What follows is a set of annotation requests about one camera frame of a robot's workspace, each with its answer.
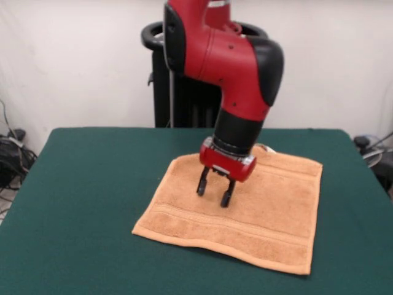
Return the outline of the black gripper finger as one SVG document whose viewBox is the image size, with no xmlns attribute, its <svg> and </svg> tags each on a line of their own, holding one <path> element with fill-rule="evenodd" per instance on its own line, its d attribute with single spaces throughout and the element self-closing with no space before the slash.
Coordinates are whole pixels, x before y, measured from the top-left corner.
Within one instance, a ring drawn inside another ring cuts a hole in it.
<svg viewBox="0 0 393 295">
<path fill-rule="evenodd" d="M 209 167 L 204 167 L 204 169 L 203 169 L 203 171 L 201 173 L 200 180 L 199 180 L 199 183 L 198 183 L 198 187 L 197 187 L 197 190 L 196 190 L 196 192 L 197 192 L 197 194 L 199 196 L 203 196 L 204 193 L 205 193 L 206 186 L 207 186 L 207 183 L 208 183 L 207 177 L 208 177 L 209 171 L 210 171 Z"/>
<path fill-rule="evenodd" d="M 220 206 L 222 208 L 227 208 L 229 206 L 233 191 L 235 189 L 235 185 L 236 185 L 236 181 L 234 179 L 229 179 L 228 189 L 224 192 L 224 195 L 220 203 Z"/>
</svg>

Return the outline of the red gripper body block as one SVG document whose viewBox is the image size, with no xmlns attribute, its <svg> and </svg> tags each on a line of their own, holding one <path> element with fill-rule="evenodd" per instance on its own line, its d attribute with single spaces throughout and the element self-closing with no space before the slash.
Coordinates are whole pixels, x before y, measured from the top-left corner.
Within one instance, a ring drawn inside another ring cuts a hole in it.
<svg viewBox="0 0 393 295">
<path fill-rule="evenodd" d="M 243 183 L 254 171 L 257 159 L 252 154 L 245 157 L 228 155 L 215 148 L 212 141 L 203 141 L 200 162 L 230 179 Z"/>
</svg>

